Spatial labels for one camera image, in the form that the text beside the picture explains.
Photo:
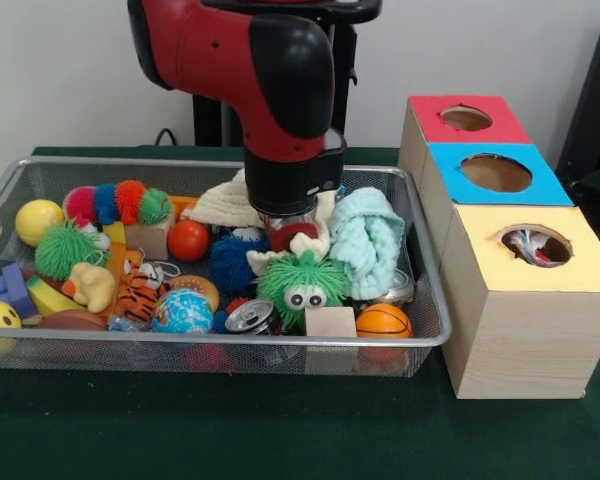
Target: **stacked wooden boxes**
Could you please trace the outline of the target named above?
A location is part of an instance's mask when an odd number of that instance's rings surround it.
[[[500,97],[412,97],[400,166],[416,182],[453,321],[458,398],[580,398],[600,357],[600,242]],[[564,265],[516,258],[515,230]]]

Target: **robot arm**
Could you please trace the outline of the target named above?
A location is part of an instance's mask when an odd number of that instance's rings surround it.
[[[301,214],[314,208],[315,193],[339,187],[344,140],[325,135],[334,73],[320,27],[293,16],[217,10],[200,0],[128,0],[128,7],[138,59],[152,82],[236,109],[256,209]]]

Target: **white wall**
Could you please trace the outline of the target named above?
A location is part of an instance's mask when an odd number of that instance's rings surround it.
[[[359,27],[351,145],[398,146],[408,94],[499,94],[557,161],[600,0],[384,4]],[[0,171],[36,145],[138,145],[163,126],[192,142],[191,103],[145,79],[125,0],[0,1]]]

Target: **cable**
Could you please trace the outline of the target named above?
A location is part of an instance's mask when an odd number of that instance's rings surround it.
[[[163,128],[162,130],[160,130],[160,133],[158,133],[158,136],[156,137],[155,142],[153,142],[154,145],[160,145],[160,142],[162,141],[162,137],[164,137],[165,135],[168,135],[169,140],[171,140],[171,145],[173,145],[174,147],[178,146],[178,141],[176,140],[176,136],[173,134],[173,132],[171,131],[170,128]]]

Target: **metal basket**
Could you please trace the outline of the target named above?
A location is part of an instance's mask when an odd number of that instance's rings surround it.
[[[74,187],[129,178],[172,195],[199,196],[230,180],[240,167],[238,163],[204,161],[58,157],[36,157],[15,163],[0,179],[0,269],[12,262],[33,262],[33,249],[24,245],[14,230],[16,213],[30,200],[44,198],[60,203]],[[415,185],[403,171],[383,167],[348,167],[344,185],[349,192],[363,186],[382,190],[406,222],[399,266],[415,282],[415,298],[405,307],[413,323],[413,338],[185,336],[0,329],[0,340],[18,339],[15,347],[0,358],[0,368],[412,376],[431,348],[444,343],[451,332]],[[208,277],[210,273],[206,262],[174,263],[183,274]],[[223,305],[228,300],[223,298]],[[386,353],[391,361],[385,361],[378,352]]]

